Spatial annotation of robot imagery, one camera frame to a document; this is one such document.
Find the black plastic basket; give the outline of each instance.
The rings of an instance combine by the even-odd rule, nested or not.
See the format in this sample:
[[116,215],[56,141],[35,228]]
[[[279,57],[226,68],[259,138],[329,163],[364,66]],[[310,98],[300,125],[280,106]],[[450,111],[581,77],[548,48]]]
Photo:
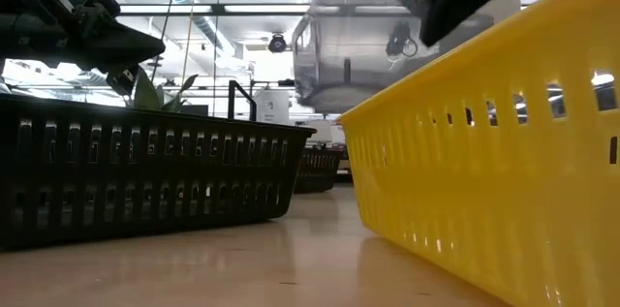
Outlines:
[[342,151],[305,148],[294,192],[315,193],[333,188]]
[[0,246],[277,218],[313,131],[0,96]]

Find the yellow plastic basket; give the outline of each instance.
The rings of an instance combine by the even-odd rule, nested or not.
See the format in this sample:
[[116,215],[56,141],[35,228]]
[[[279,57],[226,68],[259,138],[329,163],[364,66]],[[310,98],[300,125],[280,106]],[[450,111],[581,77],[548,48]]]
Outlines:
[[341,118],[363,222],[513,305],[620,306],[611,76],[620,0],[542,0],[392,85]]

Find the basket rim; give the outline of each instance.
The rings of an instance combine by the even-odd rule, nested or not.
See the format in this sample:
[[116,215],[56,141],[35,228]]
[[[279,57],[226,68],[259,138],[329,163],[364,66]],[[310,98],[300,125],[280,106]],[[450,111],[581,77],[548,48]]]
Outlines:
[[38,106],[45,105],[45,107],[49,108],[59,108],[59,107],[70,107],[84,110],[93,110],[100,113],[105,114],[148,114],[155,116],[166,116],[170,118],[176,119],[184,119],[184,120],[192,120],[192,121],[201,121],[203,123],[233,123],[235,125],[241,126],[249,126],[249,127],[261,127],[261,128],[277,128],[280,130],[287,130],[292,132],[304,133],[307,137],[311,137],[317,131],[313,128],[301,128],[294,126],[287,126],[282,124],[272,124],[272,123],[263,123],[263,122],[249,122],[242,121],[236,119],[228,119],[228,118],[220,118],[220,117],[202,117],[194,114],[188,113],[169,113],[162,112],[151,109],[144,108],[134,108],[134,107],[111,107],[106,105],[92,104],[92,103],[81,103],[81,102],[70,102],[58,99],[43,99],[43,98],[34,98],[27,96],[19,96],[19,95],[11,95],[11,94],[0,94],[0,103],[2,102],[13,102],[19,106]]
[[591,11],[596,10],[594,7],[601,1],[605,0],[539,0],[359,103],[343,113],[337,121],[346,125],[369,110],[407,96],[411,88],[458,76],[457,69],[480,62],[489,53],[501,52],[505,43],[510,43],[548,23],[557,22],[561,15],[583,11],[593,13]]

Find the ceiling light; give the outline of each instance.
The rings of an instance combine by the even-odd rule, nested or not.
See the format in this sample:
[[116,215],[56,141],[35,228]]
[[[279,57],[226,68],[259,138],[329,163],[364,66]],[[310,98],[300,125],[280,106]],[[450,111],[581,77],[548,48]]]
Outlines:
[[317,13],[338,13],[338,11],[340,10],[340,7],[336,7],[336,6],[312,6],[310,8],[310,10],[312,12],[317,12]]
[[220,56],[215,59],[215,65],[219,68],[239,69],[246,67],[247,64],[247,61],[232,56]]
[[47,89],[47,90],[109,90],[107,85],[54,85],[54,84],[25,84],[17,85],[17,89]]
[[562,98],[564,98],[564,95],[556,95],[556,96],[550,97],[549,101],[552,103],[552,102],[554,102],[554,101],[556,101],[558,99],[562,99]]
[[[169,5],[122,5],[121,14],[166,14]],[[211,13],[211,6],[204,5],[171,5],[171,14]]]
[[247,39],[247,40],[237,40],[242,45],[246,46],[266,46],[269,40],[263,39]]
[[306,13],[308,5],[235,5],[225,6],[228,13]]
[[356,13],[409,14],[409,11],[401,6],[358,6]]
[[603,84],[607,84],[607,83],[612,83],[613,82],[613,76],[610,74],[597,74],[594,73],[594,76],[592,77],[592,85],[603,85]]
[[34,96],[34,97],[42,98],[42,99],[56,99],[55,96],[47,93],[46,91],[38,90],[38,89],[30,89],[30,90],[14,89],[13,93],[14,94]]

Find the green leaf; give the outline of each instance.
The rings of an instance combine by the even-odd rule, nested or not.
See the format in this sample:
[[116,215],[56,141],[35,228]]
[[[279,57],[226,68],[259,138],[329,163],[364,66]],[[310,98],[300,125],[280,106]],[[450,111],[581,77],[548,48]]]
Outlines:
[[172,98],[172,100],[168,101],[162,106],[162,111],[166,112],[180,112],[183,103],[181,102],[180,97],[177,95]]
[[157,90],[153,86],[150,78],[144,71],[138,72],[138,83],[136,84],[136,94],[134,95],[134,107],[146,109],[160,109],[162,103],[159,101]]
[[160,84],[157,86],[157,88],[155,88],[155,90],[157,91],[157,97],[159,98],[160,104],[164,103],[166,101],[166,94],[164,94],[164,86]]
[[183,91],[191,88],[192,85],[194,85],[194,81],[196,80],[197,76],[198,74],[189,76],[187,80],[185,80],[185,83],[183,83],[183,85],[181,86],[181,90],[179,90],[179,93],[182,93]]

